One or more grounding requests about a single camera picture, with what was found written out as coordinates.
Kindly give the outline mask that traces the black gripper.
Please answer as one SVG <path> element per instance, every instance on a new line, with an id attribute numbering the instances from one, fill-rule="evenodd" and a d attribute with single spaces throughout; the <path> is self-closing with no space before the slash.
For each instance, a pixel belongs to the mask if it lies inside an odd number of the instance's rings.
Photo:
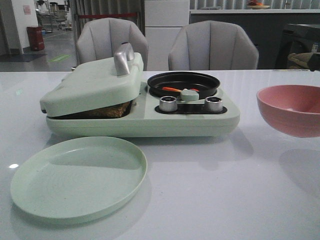
<path id="1" fill-rule="evenodd" d="M 311 72 L 320 70 L 320 54 L 314 53 L 308 61 L 308 67 Z"/>

